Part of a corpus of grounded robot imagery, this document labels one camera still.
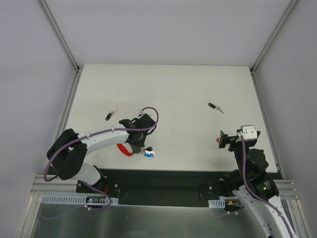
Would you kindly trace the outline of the red handled keyring carabiner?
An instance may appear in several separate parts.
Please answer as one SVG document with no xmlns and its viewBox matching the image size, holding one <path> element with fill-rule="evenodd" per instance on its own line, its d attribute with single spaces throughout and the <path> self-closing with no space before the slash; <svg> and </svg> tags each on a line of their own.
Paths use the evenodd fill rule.
<svg viewBox="0 0 317 238">
<path fill-rule="evenodd" d="M 119 149 L 119 151 L 121 153 L 123 153 L 125 156 L 127 157 L 131 157 L 132 155 L 132 149 L 131 149 L 131 146 L 133 145 L 130 145 L 129 143 L 125 143 L 125 144 L 117 144 L 116 145 L 117 148 Z M 154 151 L 144 151 L 144 147 L 141 147 L 141 155 L 147 157 L 147 158 L 153 158 L 155 156 L 155 152 Z"/>
</svg>

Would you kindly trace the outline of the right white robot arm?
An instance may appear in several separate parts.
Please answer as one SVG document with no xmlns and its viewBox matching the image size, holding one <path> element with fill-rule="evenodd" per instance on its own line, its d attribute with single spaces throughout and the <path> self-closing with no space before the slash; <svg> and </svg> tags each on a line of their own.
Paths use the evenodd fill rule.
<svg viewBox="0 0 317 238">
<path fill-rule="evenodd" d="M 218 147 L 233 152 L 238 168 L 223 177 L 222 196 L 235 196 L 243 209 L 255 219 L 267 238 L 295 238 L 296 232 L 282 206 L 280 192 L 266 172 L 264 151 L 254 146 L 260 131 L 245 125 L 229 136 L 220 132 Z"/>
</svg>

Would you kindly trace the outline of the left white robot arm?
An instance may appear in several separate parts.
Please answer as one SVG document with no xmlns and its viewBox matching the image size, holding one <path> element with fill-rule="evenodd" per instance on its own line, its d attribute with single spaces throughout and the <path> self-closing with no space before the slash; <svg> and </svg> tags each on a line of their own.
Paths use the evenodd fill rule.
<svg viewBox="0 0 317 238">
<path fill-rule="evenodd" d="M 112 145 L 128 157 L 151 152 L 145 149 L 145 140 L 155 130 L 157 123 L 150 115 L 144 114 L 132 120 L 122 119 L 113 127 L 91 133 L 76 133 L 73 129 L 67 129 L 48 150 L 48 167 L 53 167 L 56 178 L 75 178 L 92 192 L 99 193 L 108 181 L 97 166 L 84 161 L 86 156 Z"/>
</svg>

